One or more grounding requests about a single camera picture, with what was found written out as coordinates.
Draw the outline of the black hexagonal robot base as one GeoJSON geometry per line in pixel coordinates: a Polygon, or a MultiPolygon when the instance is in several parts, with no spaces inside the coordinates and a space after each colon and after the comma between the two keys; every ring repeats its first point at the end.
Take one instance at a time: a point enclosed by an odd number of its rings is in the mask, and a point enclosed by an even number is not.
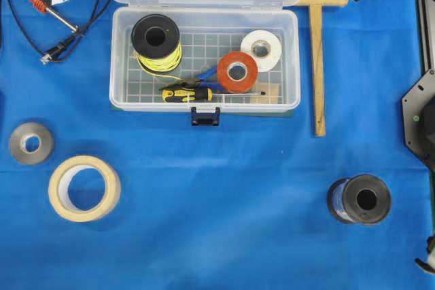
{"type": "Polygon", "coordinates": [[[427,71],[402,98],[404,142],[434,172],[434,70],[427,71]]]}

